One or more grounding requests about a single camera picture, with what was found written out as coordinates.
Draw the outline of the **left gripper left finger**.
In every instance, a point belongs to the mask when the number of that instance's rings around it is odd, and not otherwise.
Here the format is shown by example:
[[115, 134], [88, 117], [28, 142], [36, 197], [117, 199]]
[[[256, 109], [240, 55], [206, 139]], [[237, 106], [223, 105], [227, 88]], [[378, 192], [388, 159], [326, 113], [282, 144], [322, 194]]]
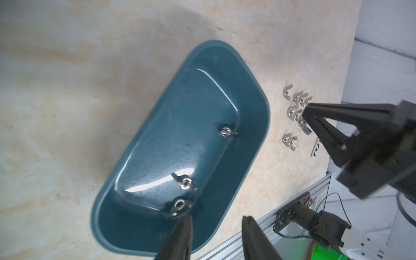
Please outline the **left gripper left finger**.
[[162, 246], [155, 260], [189, 260], [193, 244], [193, 219], [182, 217]]

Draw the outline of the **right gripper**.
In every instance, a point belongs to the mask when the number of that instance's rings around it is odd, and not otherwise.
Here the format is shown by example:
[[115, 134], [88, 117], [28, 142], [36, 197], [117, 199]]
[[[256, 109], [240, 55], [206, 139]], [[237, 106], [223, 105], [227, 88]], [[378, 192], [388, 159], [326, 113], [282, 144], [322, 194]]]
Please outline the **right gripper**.
[[[416, 197], [416, 105], [311, 103], [303, 118], [334, 164], [343, 167], [337, 180], [360, 199], [385, 185], [408, 199]], [[345, 135], [326, 119], [354, 125]]]

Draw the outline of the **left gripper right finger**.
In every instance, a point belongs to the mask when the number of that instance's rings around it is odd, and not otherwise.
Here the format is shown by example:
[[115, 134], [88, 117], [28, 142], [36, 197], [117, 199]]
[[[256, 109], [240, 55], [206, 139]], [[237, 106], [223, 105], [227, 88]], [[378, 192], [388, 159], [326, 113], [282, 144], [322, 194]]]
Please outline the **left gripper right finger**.
[[245, 260], [282, 259], [251, 216], [243, 216], [242, 218], [242, 242]]

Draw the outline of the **teal plastic storage box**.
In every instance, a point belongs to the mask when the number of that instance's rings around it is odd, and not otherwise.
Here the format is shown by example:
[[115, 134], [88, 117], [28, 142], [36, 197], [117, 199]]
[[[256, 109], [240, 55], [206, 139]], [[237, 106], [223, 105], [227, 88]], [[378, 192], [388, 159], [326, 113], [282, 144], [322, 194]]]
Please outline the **teal plastic storage box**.
[[[116, 254], [154, 257], [184, 216], [193, 252], [219, 229], [265, 140], [267, 98], [242, 57], [211, 40], [186, 58], [97, 195], [91, 227]], [[238, 135], [223, 138], [228, 125]], [[171, 174], [188, 175], [197, 191]], [[170, 217], [177, 198], [192, 208]]]

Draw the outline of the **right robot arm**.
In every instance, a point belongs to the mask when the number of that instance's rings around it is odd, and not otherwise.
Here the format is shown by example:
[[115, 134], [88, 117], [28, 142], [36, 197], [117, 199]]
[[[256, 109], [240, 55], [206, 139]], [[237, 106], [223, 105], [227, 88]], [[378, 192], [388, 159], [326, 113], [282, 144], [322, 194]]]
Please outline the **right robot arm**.
[[[336, 166], [338, 181], [360, 199], [389, 185], [416, 199], [416, 106], [391, 104], [309, 104], [302, 118], [322, 142]], [[293, 221], [327, 250], [351, 259], [395, 258], [340, 217], [293, 207]]]

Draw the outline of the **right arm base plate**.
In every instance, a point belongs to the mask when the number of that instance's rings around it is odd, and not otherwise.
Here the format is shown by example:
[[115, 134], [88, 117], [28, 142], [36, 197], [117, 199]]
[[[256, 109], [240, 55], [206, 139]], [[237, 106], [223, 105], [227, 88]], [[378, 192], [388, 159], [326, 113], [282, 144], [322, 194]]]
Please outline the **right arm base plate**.
[[303, 192], [300, 195], [297, 195], [289, 202], [286, 202], [284, 206], [280, 207], [276, 212], [275, 224], [273, 226], [273, 231], [275, 233], [283, 230], [287, 225], [289, 225], [293, 217], [295, 216], [295, 205], [308, 205], [311, 200], [310, 192]]

